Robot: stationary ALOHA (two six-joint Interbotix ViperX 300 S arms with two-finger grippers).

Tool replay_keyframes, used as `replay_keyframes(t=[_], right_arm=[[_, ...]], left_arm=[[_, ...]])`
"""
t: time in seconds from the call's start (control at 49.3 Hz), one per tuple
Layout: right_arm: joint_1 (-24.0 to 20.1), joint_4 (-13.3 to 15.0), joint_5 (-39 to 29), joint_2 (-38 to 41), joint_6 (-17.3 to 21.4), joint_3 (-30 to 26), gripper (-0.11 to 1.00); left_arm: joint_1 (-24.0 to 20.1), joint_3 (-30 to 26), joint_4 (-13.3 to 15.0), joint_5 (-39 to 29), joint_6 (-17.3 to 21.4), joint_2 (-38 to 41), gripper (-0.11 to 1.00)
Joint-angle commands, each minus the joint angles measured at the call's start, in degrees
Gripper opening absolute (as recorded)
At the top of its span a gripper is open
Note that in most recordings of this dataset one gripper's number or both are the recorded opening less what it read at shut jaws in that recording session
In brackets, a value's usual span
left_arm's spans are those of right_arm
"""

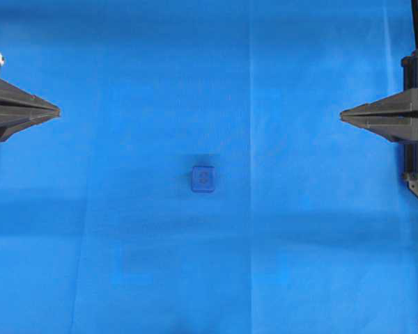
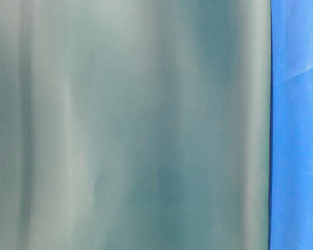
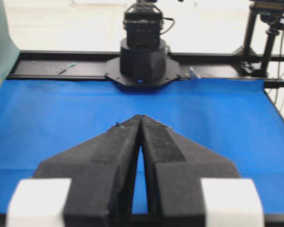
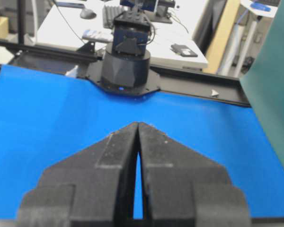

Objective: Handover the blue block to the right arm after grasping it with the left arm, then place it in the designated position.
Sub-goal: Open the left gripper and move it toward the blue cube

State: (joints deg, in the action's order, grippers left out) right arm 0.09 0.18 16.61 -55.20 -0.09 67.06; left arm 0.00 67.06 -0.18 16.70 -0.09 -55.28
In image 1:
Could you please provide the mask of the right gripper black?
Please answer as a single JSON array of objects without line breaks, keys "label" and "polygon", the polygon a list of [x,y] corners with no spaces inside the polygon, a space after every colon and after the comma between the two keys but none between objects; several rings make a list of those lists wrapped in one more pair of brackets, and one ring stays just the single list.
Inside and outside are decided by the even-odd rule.
[{"label": "right gripper black", "polygon": [[[401,61],[403,89],[340,113],[341,121],[373,132],[391,142],[405,142],[404,178],[418,182],[418,50]],[[380,117],[409,115],[409,118]]]}]

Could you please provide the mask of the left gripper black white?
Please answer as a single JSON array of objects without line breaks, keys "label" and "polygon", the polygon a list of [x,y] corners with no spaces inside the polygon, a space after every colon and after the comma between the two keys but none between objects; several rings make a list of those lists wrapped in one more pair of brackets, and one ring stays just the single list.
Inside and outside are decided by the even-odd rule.
[{"label": "left gripper black white", "polygon": [[[4,57],[0,53],[0,69]],[[58,106],[0,79],[0,143],[61,115]]]}]

